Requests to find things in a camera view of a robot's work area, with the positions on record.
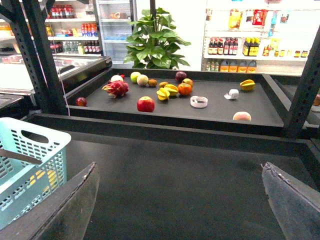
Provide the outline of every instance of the display case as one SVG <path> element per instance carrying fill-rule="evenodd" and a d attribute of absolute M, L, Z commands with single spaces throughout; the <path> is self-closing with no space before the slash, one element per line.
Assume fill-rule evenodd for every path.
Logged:
<path fill-rule="evenodd" d="M 97 0 L 103 55 L 110 56 L 115 67 L 132 68 L 132 63 L 123 63 L 127 55 L 126 38 L 132 34 L 129 22 L 136 19 L 135 0 Z"/>

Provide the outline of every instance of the light blue basket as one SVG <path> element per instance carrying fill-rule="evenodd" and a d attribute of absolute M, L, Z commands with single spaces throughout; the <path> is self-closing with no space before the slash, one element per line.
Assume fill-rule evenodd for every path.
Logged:
<path fill-rule="evenodd" d="M 22 131 L 48 139 L 41 143 Z M 67 181 L 66 148 L 71 136 L 65 132 L 9 117 L 0 118 L 0 149 L 42 161 L 31 164 L 0 156 L 0 229 L 26 214 Z"/>

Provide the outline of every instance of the shelf post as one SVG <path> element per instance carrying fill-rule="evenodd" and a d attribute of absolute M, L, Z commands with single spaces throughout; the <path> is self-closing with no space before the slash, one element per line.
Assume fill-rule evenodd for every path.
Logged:
<path fill-rule="evenodd" d="M 31 39 L 21 4 L 19 0 L 2 0 L 1 3 L 13 16 L 14 21 L 9 22 L 9 24 L 31 79 L 35 91 L 35 101 L 43 113 L 53 114 L 55 111 L 50 101 L 49 90 L 41 71 L 41 65 L 37 57 L 36 49 L 34 48 L 34 42 Z"/>
<path fill-rule="evenodd" d="M 298 81 L 297 89 L 284 122 L 283 136 L 296 139 L 305 124 L 320 88 L 320 27 Z"/>
<path fill-rule="evenodd" d="M 51 104 L 54 106 L 54 113 L 60 115 L 67 114 L 66 102 L 62 83 L 60 82 L 56 70 L 53 54 L 50 49 L 45 20 L 38 1 L 22 0 L 26 17 L 34 36 L 34 44 L 39 55 L 39 61 L 46 79 Z"/>

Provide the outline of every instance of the red apple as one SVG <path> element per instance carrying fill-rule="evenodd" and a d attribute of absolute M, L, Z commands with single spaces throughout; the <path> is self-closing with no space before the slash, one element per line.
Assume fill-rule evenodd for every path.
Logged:
<path fill-rule="evenodd" d="M 181 83 L 184 79 L 187 78 L 187 74 L 183 71 L 177 71 L 175 74 L 175 80 Z"/>
<path fill-rule="evenodd" d="M 319 105 L 320 105 L 320 94 L 317 94 L 317 95 L 315 96 L 313 105 L 314 105 L 314 106 L 319 106 Z"/>
<path fill-rule="evenodd" d="M 155 110 L 155 101 L 149 96 L 141 97 L 136 103 L 139 112 L 152 113 Z"/>
<path fill-rule="evenodd" d="M 80 107 L 86 107 L 87 106 L 87 100 L 83 96 L 78 97 L 75 100 L 75 105 L 80 106 Z"/>

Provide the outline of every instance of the green apple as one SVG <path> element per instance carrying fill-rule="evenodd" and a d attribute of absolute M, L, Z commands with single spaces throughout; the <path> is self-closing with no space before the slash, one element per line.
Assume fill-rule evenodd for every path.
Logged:
<path fill-rule="evenodd" d="M 137 78 L 138 78 L 140 75 L 141 75 L 140 72 L 134 71 L 134 72 L 131 73 L 131 75 L 130 75 L 131 81 L 136 84 L 136 83 L 137 83 Z"/>
<path fill-rule="evenodd" d="M 136 79 L 136 83 L 139 86 L 145 86 L 148 84 L 148 82 L 149 82 L 149 78 L 143 74 L 139 75 L 138 78 Z"/>

